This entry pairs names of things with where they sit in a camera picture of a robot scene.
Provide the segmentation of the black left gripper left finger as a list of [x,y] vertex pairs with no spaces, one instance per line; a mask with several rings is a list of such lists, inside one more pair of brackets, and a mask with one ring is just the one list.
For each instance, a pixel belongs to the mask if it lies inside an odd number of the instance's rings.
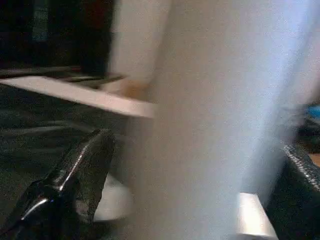
[[115,149],[107,129],[86,135],[42,179],[32,182],[0,226],[2,240],[92,240],[94,215]]

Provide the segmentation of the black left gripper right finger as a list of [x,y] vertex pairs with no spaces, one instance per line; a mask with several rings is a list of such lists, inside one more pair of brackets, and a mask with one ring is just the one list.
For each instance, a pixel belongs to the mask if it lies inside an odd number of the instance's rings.
[[283,147],[284,165],[266,207],[280,240],[320,238],[320,167],[307,152]]

